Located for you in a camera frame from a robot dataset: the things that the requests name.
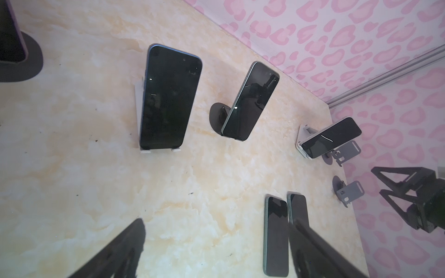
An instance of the blue smartphone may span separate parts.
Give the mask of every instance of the blue smartphone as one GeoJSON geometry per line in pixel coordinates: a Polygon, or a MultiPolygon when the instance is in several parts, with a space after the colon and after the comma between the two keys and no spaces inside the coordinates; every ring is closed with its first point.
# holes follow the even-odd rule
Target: blue smartphone
{"type": "Polygon", "coordinates": [[[182,145],[202,71],[201,59],[164,45],[147,53],[139,144],[142,149],[182,145]]]}

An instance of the black mount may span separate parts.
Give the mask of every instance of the black mount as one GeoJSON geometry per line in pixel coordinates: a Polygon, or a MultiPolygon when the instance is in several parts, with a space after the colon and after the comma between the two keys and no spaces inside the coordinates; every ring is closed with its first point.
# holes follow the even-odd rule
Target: black mount
{"type": "Polygon", "coordinates": [[[19,82],[33,78],[43,68],[43,54],[39,44],[22,32],[28,58],[18,64],[0,63],[0,82],[19,82]]]}
{"type": "Polygon", "coordinates": [[[212,126],[213,130],[221,136],[223,136],[221,129],[223,128],[229,112],[230,107],[220,102],[214,103],[212,107],[210,107],[210,125],[212,126]]]}
{"type": "Polygon", "coordinates": [[[391,190],[382,189],[380,195],[410,227],[431,233],[436,227],[445,229],[445,180],[436,178],[436,172],[424,167],[374,167],[371,172],[391,190]],[[395,182],[382,172],[408,175],[395,182]],[[413,190],[416,196],[407,195],[413,190]],[[390,196],[412,203],[403,211],[390,196]]]}

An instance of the wall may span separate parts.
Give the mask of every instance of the wall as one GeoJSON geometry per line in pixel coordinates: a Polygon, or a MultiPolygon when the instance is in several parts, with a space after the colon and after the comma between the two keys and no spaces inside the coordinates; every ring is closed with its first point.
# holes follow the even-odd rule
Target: wall
{"type": "Polygon", "coordinates": [[[348,183],[359,180],[366,192],[353,206],[371,278],[445,277],[444,230],[428,234],[409,227],[379,195],[387,186],[370,172],[374,166],[437,170],[438,160],[445,159],[445,60],[331,114],[334,121],[352,116],[363,131],[356,139],[362,152],[344,170],[348,183]]]}
{"type": "Polygon", "coordinates": [[[343,170],[295,149],[300,123],[332,123],[324,102],[283,74],[250,137],[228,139],[210,107],[233,103],[253,61],[271,65],[185,2],[12,5],[44,67],[0,84],[0,277],[68,277],[137,217],[140,278],[264,277],[264,196],[287,191],[367,273],[352,208],[325,190],[343,170]],[[181,151],[141,155],[134,83],[153,43],[198,55],[203,71],[181,151]]]}
{"type": "Polygon", "coordinates": [[[323,101],[441,46],[443,0],[185,0],[323,101]]]}

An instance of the phone frame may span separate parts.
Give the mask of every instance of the phone frame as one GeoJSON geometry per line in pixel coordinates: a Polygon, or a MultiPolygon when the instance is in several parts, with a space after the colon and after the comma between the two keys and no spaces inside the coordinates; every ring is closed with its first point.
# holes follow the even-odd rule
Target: phone frame
{"type": "MultiPolygon", "coordinates": [[[[325,132],[326,130],[330,129],[331,127],[333,127],[333,126],[335,126],[335,125],[337,125],[337,124],[339,124],[339,123],[341,123],[341,122],[343,122],[344,120],[346,120],[346,119],[348,119],[348,118],[351,118],[351,119],[354,121],[354,123],[357,125],[356,121],[355,121],[352,117],[346,117],[346,118],[341,119],[340,121],[338,121],[338,122],[336,122],[336,123],[334,123],[334,124],[332,124],[332,125],[330,125],[330,126],[324,128],[324,129],[320,130],[319,132],[317,132],[317,133],[311,135],[311,136],[308,137],[306,140],[304,140],[304,142],[299,143],[299,145],[300,145],[301,148],[307,153],[307,151],[303,148],[303,144],[304,144],[304,143],[306,143],[307,141],[311,140],[311,139],[314,138],[315,136],[321,135],[321,133],[325,132]]],[[[327,151],[326,153],[332,151],[332,150],[335,149],[335,148],[340,147],[341,145],[338,145],[338,146],[332,148],[331,150],[327,151]]],[[[311,157],[308,153],[307,153],[307,155],[308,155],[310,158],[312,158],[312,159],[315,159],[315,158],[319,157],[319,156],[311,157]]]]}
{"type": "MultiPolygon", "coordinates": [[[[144,104],[145,104],[145,92],[146,92],[146,86],[147,86],[148,62],[149,62],[149,57],[150,57],[150,51],[151,51],[151,49],[152,49],[153,47],[155,47],[155,46],[164,47],[164,48],[167,48],[167,49],[170,49],[170,50],[173,50],[173,51],[182,53],[182,54],[186,54],[186,55],[189,55],[189,56],[193,56],[193,57],[198,58],[198,60],[201,62],[201,73],[202,73],[202,68],[204,67],[204,64],[202,63],[201,58],[199,58],[199,57],[196,56],[196,55],[187,53],[187,52],[185,52],[185,51],[181,51],[181,50],[178,50],[178,49],[174,49],[174,48],[171,48],[171,47],[162,45],[162,44],[152,44],[152,45],[150,45],[150,46],[148,47],[148,50],[147,50],[147,62],[146,62],[146,66],[145,66],[145,75],[144,75],[144,95],[143,95],[143,98],[142,98],[141,125],[139,126],[139,134],[140,134],[140,135],[139,135],[139,146],[141,147],[141,149],[144,149],[144,150],[149,150],[149,149],[145,149],[145,148],[143,148],[142,145],[141,145],[141,137],[142,137],[142,119],[144,118],[144,106],[145,106],[144,104]]],[[[199,74],[198,85],[199,85],[199,80],[201,79],[201,73],[199,74]]],[[[194,99],[195,99],[195,97],[196,97],[196,93],[197,93],[197,92],[198,92],[198,87],[196,87],[195,96],[193,97],[193,103],[194,103],[194,99]]],[[[188,120],[187,120],[186,132],[187,132],[187,127],[188,127],[188,125],[189,125],[189,120],[190,120],[191,113],[192,113],[192,111],[190,110],[189,118],[188,118],[188,120]]],[[[184,136],[182,137],[181,144],[179,144],[179,146],[178,146],[178,147],[175,147],[175,148],[179,148],[180,146],[182,146],[182,144],[184,143],[184,138],[185,138],[185,133],[184,133],[184,136]]]]}

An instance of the white phone stand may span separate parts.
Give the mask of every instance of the white phone stand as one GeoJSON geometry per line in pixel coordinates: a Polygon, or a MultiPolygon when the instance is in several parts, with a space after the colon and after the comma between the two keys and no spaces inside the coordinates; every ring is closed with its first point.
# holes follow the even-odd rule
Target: white phone stand
{"type": "MultiPolygon", "coordinates": [[[[142,118],[142,106],[144,102],[144,80],[134,83],[134,96],[136,98],[136,119],[138,121],[138,135],[141,137],[141,118],[142,118]]],[[[141,153],[151,153],[149,149],[142,149],[139,145],[141,153]]],[[[180,148],[171,149],[172,152],[179,152],[180,148]]]]}

